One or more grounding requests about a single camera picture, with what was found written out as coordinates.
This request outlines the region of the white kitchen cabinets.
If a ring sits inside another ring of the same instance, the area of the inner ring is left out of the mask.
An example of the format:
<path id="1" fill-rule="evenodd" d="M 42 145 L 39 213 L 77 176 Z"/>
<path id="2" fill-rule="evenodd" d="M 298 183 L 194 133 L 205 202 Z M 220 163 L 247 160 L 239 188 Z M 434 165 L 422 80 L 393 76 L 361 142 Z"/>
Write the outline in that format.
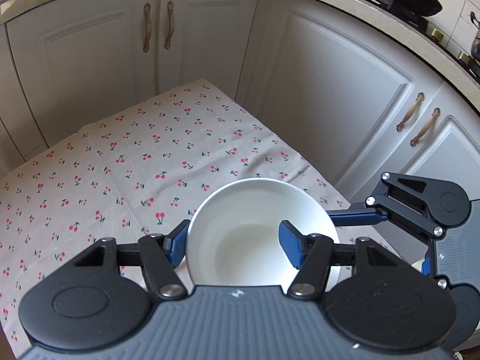
<path id="1" fill-rule="evenodd" d="M 374 27 L 316 0 L 55 0 L 3 24 L 46 144 L 204 78 L 347 198 L 382 171 L 479 196 L 479 110 Z"/>

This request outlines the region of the white bowl plain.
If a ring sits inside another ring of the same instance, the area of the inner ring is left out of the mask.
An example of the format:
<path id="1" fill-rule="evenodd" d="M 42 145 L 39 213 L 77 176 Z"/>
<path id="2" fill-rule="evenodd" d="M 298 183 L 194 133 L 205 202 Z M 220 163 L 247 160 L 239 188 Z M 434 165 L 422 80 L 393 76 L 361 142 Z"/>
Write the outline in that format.
<path id="1" fill-rule="evenodd" d="M 190 222 L 185 261 L 192 283 L 287 290 L 298 271 L 279 243 L 284 219 L 304 235 L 339 241 L 323 207 L 291 184 L 250 178 L 217 189 Z"/>

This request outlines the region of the cherry print tablecloth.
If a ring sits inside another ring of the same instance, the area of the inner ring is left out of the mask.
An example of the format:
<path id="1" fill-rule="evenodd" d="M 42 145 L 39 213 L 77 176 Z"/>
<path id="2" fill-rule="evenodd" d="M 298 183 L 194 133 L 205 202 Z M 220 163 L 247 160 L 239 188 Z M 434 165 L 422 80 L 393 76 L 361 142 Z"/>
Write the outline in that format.
<path id="1" fill-rule="evenodd" d="M 288 182 L 324 209 L 348 200 L 295 149 L 206 80 L 86 125 L 1 180 L 1 327 L 29 339 L 21 298 L 91 244 L 168 233 L 217 189 Z"/>

